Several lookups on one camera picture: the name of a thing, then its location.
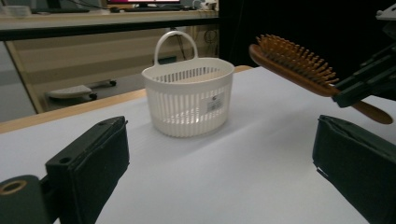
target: wooden hairbrush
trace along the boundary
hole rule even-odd
[[[257,41],[248,48],[256,64],[315,94],[332,97],[340,92],[333,86],[338,78],[332,68],[313,52],[276,35],[261,35]],[[352,107],[379,123],[393,122],[389,114],[373,105],[359,101]]]

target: gray floor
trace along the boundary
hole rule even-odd
[[[97,99],[144,89],[143,77],[140,74],[114,79],[117,83],[115,86],[112,86],[109,81],[110,80],[87,84],[85,86],[89,87],[92,89],[93,93],[97,94]],[[49,110],[60,109],[70,105],[79,105],[90,101],[92,101],[92,98],[90,98],[89,94],[69,99],[54,99],[48,97]]]

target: white table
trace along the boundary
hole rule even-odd
[[[369,97],[396,116],[395,102]],[[346,119],[396,144],[396,125],[339,108],[257,67],[234,75],[230,117],[211,134],[165,136],[147,98],[0,134],[0,181],[45,174],[45,162],[93,124],[125,116],[131,164],[97,223],[230,224],[367,221],[316,171],[319,115]]]

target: basket handle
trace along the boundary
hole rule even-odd
[[[165,35],[163,35],[160,40],[157,43],[157,46],[155,47],[155,51],[154,51],[154,65],[159,65],[160,63],[158,62],[158,53],[160,52],[160,48],[161,45],[163,44],[163,42],[172,35],[183,35],[184,37],[186,37],[192,44],[192,47],[194,49],[194,58],[196,59],[198,58],[198,50],[197,50],[197,46],[195,45],[194,40],[191,38],[191,36],[189,36],[188,34],[184,33],[184,32],[180,32],[180,31],[170,31],[168,33],[166,33]]]

